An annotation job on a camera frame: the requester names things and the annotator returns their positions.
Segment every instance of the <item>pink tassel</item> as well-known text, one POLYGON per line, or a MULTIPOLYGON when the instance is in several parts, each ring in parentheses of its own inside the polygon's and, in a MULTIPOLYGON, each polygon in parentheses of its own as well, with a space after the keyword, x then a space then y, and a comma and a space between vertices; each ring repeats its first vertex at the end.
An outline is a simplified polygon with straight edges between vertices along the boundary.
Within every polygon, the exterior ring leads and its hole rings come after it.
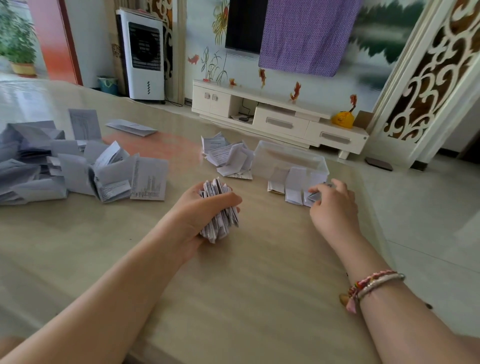
POLYGON ((353 297, 350 297, 350 298, 348 299, 347 311, 348 311, 348 312, 351 312, 351 313, 353 313, 353 314, 356 314, 356 313, 357 313, 357 308, 356 308, 355 300, 353 299, 353 297))

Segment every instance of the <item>blue trash can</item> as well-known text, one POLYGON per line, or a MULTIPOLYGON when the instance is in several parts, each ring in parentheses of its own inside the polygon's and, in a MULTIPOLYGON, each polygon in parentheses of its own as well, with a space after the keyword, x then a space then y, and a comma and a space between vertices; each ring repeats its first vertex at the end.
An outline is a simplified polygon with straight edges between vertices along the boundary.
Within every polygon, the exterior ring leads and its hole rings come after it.
POLYGON ((100 90, 107 94, 118 95, 118 78, 109 76, 98 76, 98 83, 100 84, 100 90))

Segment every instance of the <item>cabinet leg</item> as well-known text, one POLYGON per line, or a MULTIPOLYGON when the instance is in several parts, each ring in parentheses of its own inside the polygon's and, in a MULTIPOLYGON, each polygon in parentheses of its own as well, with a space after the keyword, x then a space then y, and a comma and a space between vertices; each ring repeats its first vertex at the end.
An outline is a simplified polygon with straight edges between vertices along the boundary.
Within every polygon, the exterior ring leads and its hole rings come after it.
POLYGON ((350 152, 347 152, 346 150, 339 150, 338 151, 338 157, 340 159, 347 159, 349 154, 350 154, 350 152))

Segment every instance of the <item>air cooler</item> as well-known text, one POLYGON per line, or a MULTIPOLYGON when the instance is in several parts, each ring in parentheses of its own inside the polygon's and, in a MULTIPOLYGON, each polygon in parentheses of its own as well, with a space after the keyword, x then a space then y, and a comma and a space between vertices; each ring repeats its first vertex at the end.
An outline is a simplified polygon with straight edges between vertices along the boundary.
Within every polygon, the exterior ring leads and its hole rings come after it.
POLYGON ((117 26, 127 96, 164 101, 162 21, 147 13, 120 8, 117 26))

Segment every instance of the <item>person's left hand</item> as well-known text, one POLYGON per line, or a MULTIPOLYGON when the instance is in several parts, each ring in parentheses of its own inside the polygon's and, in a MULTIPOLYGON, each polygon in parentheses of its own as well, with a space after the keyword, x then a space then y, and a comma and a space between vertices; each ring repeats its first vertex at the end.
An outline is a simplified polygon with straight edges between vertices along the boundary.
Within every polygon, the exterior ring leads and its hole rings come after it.
POLYGON ((214 216, 242 202, 242 198, 233 192, 202 198, 198 191, 203 189, 203 182, 189 188, 146 236, 168 241, 174 258, 178 257, 181 264, 190 260, 206 240, 199 233, 214 216))

